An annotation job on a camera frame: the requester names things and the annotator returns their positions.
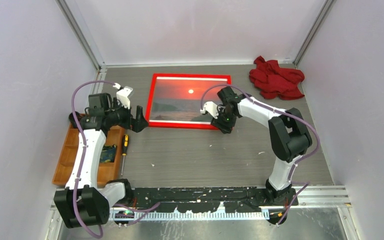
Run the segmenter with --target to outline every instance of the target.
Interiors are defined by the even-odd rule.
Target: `red picture frame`
[[[208,88],[231,83],[229,75],[155,73],[145,118],[150,127],[216,130],[211,125],[211,115],[201,115],[199,102]],[[217,92],[222,88],[210,90],[205,95],[204,103],[221,103]]]

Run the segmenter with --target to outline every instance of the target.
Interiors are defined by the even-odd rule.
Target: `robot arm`
[[[110,95],[99,93],[89,95],[89,111],[79,122],[86,139],[86,152],[81,167],[77,188],[77,208],[81,219],[87,226],[102,225],[109,219],[110,207],[121,199],[131,199],[133,192],[126,179],[118,179],[107,183],[105,188],[98,190],[97,177],[99,159],[112,126],[120,126],[136,133],[148,127],[141,106],[136,107],[136,118],[131,114],[130,97],[133,89],[119,84],[116,97],[109,102]],[[64,190],[54,195],[57,207],[67,228],[80,227],[73,210],[73,191],[83,154],[83,137],[78,134],[78,149],[74,167]]]
[[[249,100],[243,94],[234,93],[230,87],[223,88],[217,95],[222,102],[221,105],[208,101],[200,111],[202,114],[212,115],[211,125],[224,134],[231,133],[236,119],[241,117],[253,119],[269,129],[271,148],[276,159],[273,172],[265,183],[265,196],[269,201],[283,198],[292,187],[291,168],[306,153],[307,148],[312,144],[312,139],[304,124],[269,109],[277,109],[302,119],[300,111],[296,108],[290,110],[274,108],[252,96]]]

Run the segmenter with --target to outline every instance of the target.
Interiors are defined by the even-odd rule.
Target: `gray floor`
[[[313,124],[305,98],[264,100],[248,79],[253,68],[255,65],[110,68],[105,80],[134,88],[133,109],[140,105],[145,113],[154,73],[230,75],[233,85],[274,107],[295,107]],[[116,91],[105,85],[103,92],[115,96]],[[231,134],[216,130],[150,127],[129,134],[130,146],[123,177],[132,187],[263,186],[275,160],[269,131],[248,118],[238,119]],[[311,181],[312,185],[332,184],[321,150],[299,164],[293,180]]]
[[[82,228],[63,227],[60,240],[95,239]],[[336,208],[293,208],[279,228],[266,220],[142,221],[127,228],[108,222],[103,238],[111,240],[344,240]]]

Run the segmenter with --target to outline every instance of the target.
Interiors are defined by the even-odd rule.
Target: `wooden organizer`
[[[116,145],[114,162],[99,163],[97,184],[98,187],[104,187],[108,181],[118,178],[120,162],[122,157],[122,138],[125,130],[119,126],[113,126],[108,131],[105,146]],[[76,161],[77,150],[79,147],[79,130],[73,128],[70,124],[65,137],[64,146],[59,156],[58,165],[53,175],[52,183],[64,187],[73,171]]]

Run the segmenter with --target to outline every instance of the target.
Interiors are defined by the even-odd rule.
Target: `screwdriver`
[[[129,146],[129,135],[125,134],[121,141],[121,155],[123,156],[123,163],[121,165],[121,176],[123,176],[123,170],[125,169],[125,160],[126,160],[128,146]]]

